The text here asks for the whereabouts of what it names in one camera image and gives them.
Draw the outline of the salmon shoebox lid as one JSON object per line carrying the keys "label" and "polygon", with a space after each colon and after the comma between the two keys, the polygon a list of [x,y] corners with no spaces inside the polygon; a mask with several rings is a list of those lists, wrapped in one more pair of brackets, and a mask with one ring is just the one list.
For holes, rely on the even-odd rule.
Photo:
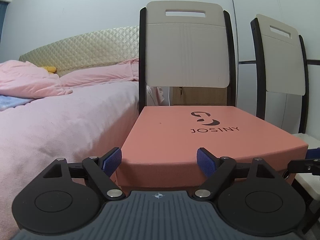
{"label": "salmon shoebox lid", "polygon": [[128,189],[199,186],[201,147],[239,163],[261,157],[278,172],[308,150],[302,139],[236,107],[146,106],[121,148],[116,181]]}

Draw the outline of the pink bed blanket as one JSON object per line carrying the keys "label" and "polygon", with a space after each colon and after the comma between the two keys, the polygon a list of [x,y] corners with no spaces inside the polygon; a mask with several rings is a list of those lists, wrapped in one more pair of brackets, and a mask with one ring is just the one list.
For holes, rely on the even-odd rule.
{"label": "pink bed blanket", "polygon": [[80,162],[121,147],[138,117],[138,84],[105,83],[1,112],[1,239],[18,230],[16,195],[59,157]]}

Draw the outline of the right beige chair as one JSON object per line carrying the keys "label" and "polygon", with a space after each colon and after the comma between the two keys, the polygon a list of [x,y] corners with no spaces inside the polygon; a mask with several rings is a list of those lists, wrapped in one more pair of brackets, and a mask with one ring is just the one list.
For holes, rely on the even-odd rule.
{"label": "right beige chair", "polygon": [[319,140],[306,134],[309,72],[298,31],[257,14],[251,21],[257,68],[256,116],[308,144],[306,158],[319,158]]}

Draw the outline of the beige chair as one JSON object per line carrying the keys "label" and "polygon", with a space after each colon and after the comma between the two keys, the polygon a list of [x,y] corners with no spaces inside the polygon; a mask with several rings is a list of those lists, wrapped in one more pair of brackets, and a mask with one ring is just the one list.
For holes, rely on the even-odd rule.
{"label": "beige chair", "polygon": [[306,134],[309,72],[298,31],[257,14],[251,21],[257,68],[256,116],[308,144],[306,158],[319,158],[319,140]]}
{"label": "beige chair", "polygon": [[236,104],[231,17],[215,3],[153,1],[139,16],[139,110],[146,87],[225,88]]}

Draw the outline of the blue cloth on bed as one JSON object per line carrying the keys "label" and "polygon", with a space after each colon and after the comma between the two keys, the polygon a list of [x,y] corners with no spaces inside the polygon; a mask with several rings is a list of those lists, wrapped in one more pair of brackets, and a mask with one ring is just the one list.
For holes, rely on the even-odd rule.
{"label": "blue cloth on bed", "polygon": [[25,105],[34,101],[34,99],[17,98],[14,96],[0,96],[0,111],[4,111],[9,108],[15,108],[17,106]]}

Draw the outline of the wooden drawer cabinet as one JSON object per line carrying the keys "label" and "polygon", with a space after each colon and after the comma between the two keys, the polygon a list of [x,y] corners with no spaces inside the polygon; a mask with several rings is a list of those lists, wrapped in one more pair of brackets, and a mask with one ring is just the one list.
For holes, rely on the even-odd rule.
{"label": "wooden drawer cabinet", "polygon": [[174,87],[174,105],[227,105],[227,88]]}

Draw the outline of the yellow toy on bed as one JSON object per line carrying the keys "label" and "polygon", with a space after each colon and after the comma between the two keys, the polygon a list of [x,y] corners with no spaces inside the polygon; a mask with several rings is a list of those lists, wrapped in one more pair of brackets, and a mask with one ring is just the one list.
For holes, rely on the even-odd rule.
{"label": "yellow toy on bed", "polygon": [[45,69],[47,72],[55,74],[56,73],[56,67],[54,66],[43,66],[43,69]]}

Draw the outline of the pink pillow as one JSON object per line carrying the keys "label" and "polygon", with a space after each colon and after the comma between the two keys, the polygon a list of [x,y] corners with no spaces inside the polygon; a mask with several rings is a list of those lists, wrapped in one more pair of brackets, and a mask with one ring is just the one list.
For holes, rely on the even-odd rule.
{"label": "pink pillow", "polygon": [[112,66],[86,68],[58,76],[30,62],[1,63],[1,95],[18,98],[45,98],[67,95],[72,88],[100,83],[137,81],[138,59]]}

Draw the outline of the beige quilted headboard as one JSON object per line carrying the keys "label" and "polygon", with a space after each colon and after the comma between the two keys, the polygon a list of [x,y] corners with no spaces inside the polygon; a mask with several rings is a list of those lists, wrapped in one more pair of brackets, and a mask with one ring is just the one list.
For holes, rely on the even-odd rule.
{"label": "beige quilted headboard", "polygon": [[58,76],[72,71],[111,66],[137,58],[139,27],[120,27],[76,35],[31,50],[19,57],[38,67],[55,67]]}

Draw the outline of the left beige chair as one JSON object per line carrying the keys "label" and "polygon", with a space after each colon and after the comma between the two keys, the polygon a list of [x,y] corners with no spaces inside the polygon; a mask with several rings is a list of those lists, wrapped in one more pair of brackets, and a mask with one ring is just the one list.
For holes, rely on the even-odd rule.
{"label": "left beige chair", "polygon": [[153,1],[139,16],[139,110],[146,87],[225,88],[236,104],[231,17],[215,3]]}

